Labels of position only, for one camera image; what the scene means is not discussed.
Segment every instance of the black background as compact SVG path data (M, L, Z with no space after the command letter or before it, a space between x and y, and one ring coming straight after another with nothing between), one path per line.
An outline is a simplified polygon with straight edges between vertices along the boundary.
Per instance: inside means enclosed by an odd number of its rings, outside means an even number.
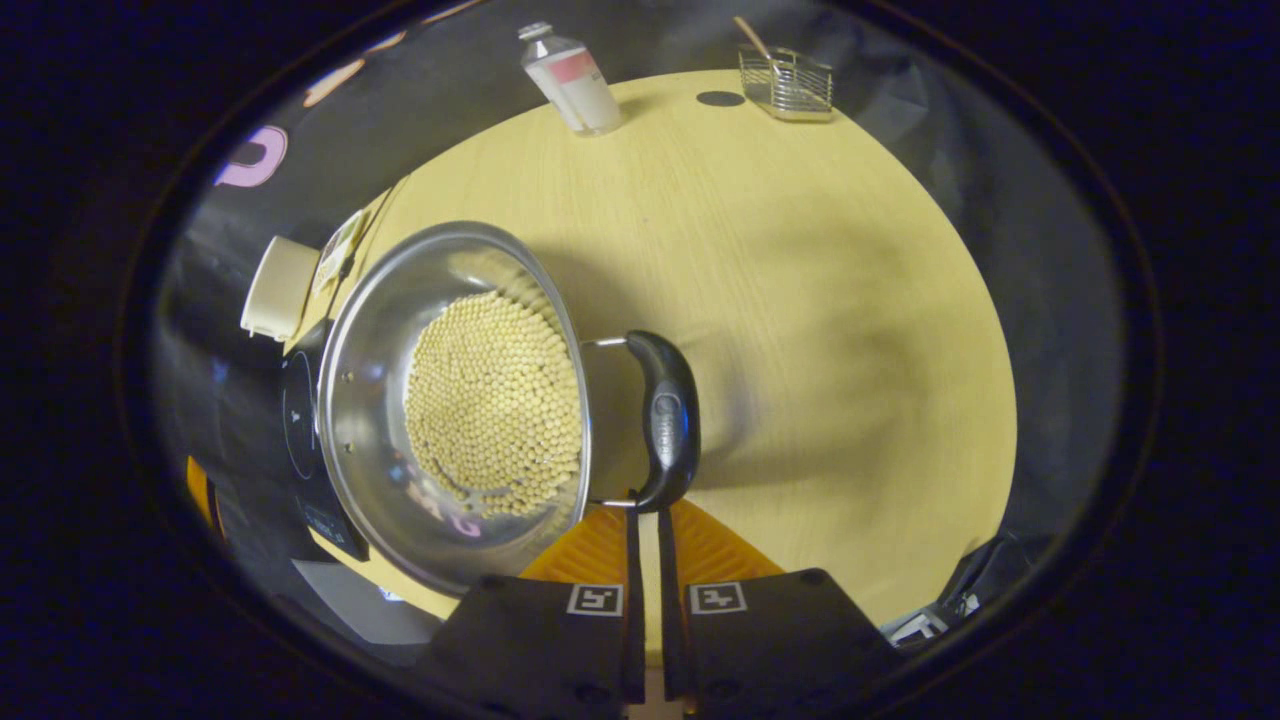
M1010 76L1100 161L1151 254L1169 366L1155 456L1085 575L897 712L1270 715L1261 661L1277 647L1261 607L1274 506L1253 496L1275 478L1262 451L1275 425L1263 377L1274 292L1262 287L1280 229L1263 122L1277 85L1274 13L895 6ZM17 520L6 656L18 715L407 711L287 650L275 633L288 630L259 626L212 589L132 479L110 395L131 249L172 169L241 100L244 78L375 9L10 10L6 319L9 380L23 392L8 404L4 497Z

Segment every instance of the stainless steel pot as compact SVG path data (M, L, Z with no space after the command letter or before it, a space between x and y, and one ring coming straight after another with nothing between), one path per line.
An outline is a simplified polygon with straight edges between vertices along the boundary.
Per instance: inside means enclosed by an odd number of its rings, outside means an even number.
M581 401L581 470L541 512L481 518L476 501L444 491L411 450L404 393L413 346L444 309L500 291L564 336ZM517 574L577 521L591 466L590 398L568 313L532 252L483 223L421 231L384 255L353 288L320 365L316 430L329 477L356 529L416 580L462 594L484 574ZM650 511L678 500L699 455L698 393L680 351L643 331L586 345L626 346L645 374L650 471L628 498L593 501Z

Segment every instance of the white cup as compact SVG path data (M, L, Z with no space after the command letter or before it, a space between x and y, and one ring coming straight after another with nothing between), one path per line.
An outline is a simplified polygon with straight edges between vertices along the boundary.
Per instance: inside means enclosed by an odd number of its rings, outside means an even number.
M284 342L298 332L320 251L275 236L248 286L241 327Z

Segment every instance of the round wooden table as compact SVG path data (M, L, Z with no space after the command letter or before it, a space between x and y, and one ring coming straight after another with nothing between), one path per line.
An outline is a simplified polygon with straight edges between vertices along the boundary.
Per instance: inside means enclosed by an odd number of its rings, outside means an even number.
M712 90L741 92L737 72L618 83L626 123L603 137L575 137L545 105L439 155L370 205L385 200L333 313L419 229L509 231L581 338L649 329L686 354L704 438L687 497L783 569L824 568L882 624L937 600L1004 515L1016 424L1000 322L946 217L854 122L699 102ZM621 496L645 473L640 373L626 352L586 363L591 495ZM338 557L429 611L452 607L376 552Z

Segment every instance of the bottle cap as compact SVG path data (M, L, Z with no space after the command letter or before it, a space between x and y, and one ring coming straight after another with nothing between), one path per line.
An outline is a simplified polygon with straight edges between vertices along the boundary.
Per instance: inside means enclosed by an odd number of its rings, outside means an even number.
M549 33L550 31L552 26L549 26L545 22L540 22L520 28L520 31L517 31L516 35L518 35L521 40L532 40L535 37L541 37Z

